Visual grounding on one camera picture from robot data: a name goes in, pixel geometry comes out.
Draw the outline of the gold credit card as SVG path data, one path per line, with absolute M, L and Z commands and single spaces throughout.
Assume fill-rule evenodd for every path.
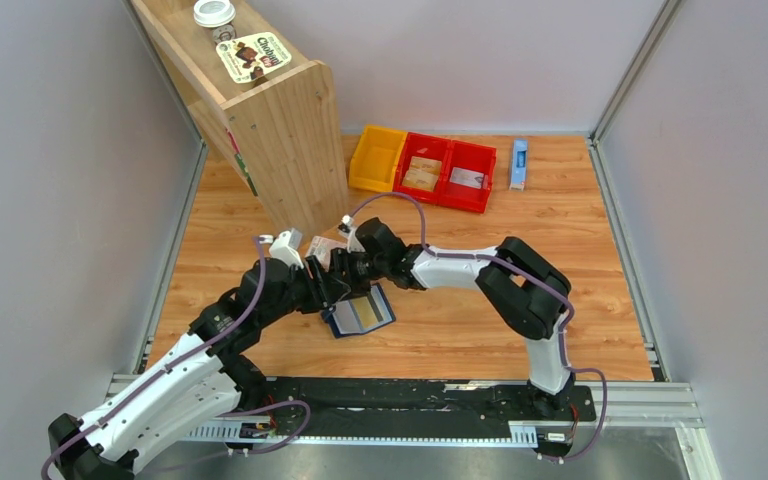
M 365 297 L 349 301 L 348 332 L 365 334 L 391 321 L 385 297 L 375 287 Z

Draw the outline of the navy blue card holder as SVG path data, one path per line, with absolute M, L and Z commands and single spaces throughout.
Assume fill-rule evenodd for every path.
M 320 316 L 335 338 L 366 335 L 396 320 L 380 284 L 373 284 L 364 297 L 338 302 Z

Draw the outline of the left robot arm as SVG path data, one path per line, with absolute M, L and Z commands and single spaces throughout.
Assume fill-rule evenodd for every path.
M 260 258 L 239 286 L 202 310 L 163 360 L 95 409 L 57 417 L 41 477 L 56 469 L 65 479 L 132 479 L 216 416 L 267 412 L 265 377 L 244 351 L 276 321 L 320 313 L 368 286 L 337 254 L 329 267 L 313 256 L 301 265 Z

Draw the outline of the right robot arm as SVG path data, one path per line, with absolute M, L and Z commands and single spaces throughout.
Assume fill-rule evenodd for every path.
M 573 374 L 561 347 L 561 325 L 573 312 L 571 283 L 523 240 L 509 236 L 478 250 L 452 250 L 425 242 L 407 244 L 379 218 L 340 226 L 347 244 L 330 250 L 329 272 L 346 283 L 348 296 L 378 280 L 405 290 L 458 288 L 478 291 L 503 322 L 523 337 L 530 362 L 530 403 L 552 419 L 571 402 Z

